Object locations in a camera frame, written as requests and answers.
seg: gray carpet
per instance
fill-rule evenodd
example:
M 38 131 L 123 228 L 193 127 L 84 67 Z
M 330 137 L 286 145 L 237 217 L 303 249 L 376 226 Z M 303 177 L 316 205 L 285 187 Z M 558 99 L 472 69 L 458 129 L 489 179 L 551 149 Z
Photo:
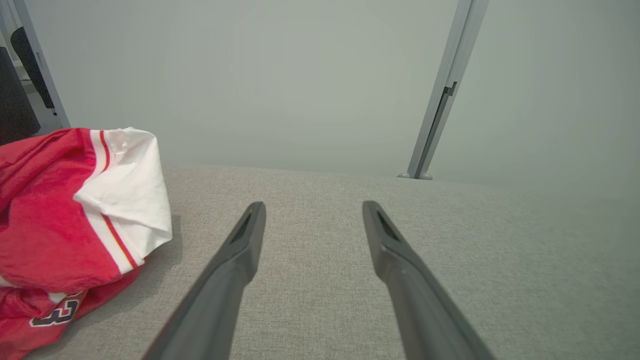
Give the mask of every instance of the gray carpet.
M 376 200 L 498 359 L 637 359 L 640 206 L 256 168 L 167 170 L 174 240 L 28 359 L 137 359 L 249 203 L 267 226 L 233 359 L 402 359 L 362 201 Z

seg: clothing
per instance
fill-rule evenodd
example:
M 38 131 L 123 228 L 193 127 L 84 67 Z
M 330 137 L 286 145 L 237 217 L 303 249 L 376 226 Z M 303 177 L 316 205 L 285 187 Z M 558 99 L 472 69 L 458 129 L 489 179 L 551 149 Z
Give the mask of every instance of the clothing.
M 0 147 L 0 359 L 57 341 L 171 238 L 154 135 L 62 129 Z

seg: jersey number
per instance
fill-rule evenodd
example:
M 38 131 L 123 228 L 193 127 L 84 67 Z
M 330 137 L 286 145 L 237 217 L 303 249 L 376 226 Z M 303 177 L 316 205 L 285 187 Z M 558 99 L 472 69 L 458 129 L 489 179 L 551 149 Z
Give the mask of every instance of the jersey number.
M 61 323 L 67 323 L 71 321 L 71 319 L 73 319 L 76 310 L 78 309 L 78 305 L 80 305 L 80 301 L 78 300 L 66 300 L 64 308 L 66 315 L 62 315 L 63 309 L 55 309 L 46 318 L 31 319 L 31 326 L 51 326 L 59 325 Z

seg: white wall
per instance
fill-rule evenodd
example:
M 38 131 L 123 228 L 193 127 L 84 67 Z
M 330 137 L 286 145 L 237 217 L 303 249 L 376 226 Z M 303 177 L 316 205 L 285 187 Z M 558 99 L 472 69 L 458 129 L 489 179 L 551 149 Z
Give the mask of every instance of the white wall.
M 26 0 L 72 126 L 166 165 L 396 176 L 458 0 Z
M 429 172 L 640 200 L 640 2 L 491 0 Z

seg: red and white stripe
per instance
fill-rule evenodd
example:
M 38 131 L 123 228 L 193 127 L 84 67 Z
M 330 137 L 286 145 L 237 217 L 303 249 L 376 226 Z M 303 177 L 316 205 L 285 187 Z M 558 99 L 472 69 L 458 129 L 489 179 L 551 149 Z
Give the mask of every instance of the red and white stripe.
M 101 173 L 117 166 L 113 152 L 109 148 L 109 131 L 91 130 L 91 143 L 95 151 L 95 168 L 84 184 L 88 184 Z M 115 218 L 102 214 L 99 210 L 83 205 L 84 213 L 98 238 L 111 254 L 113 261 L 120 269 L 121 274 L 126 274 L 134 268 L 144 264 L 127 233 Z

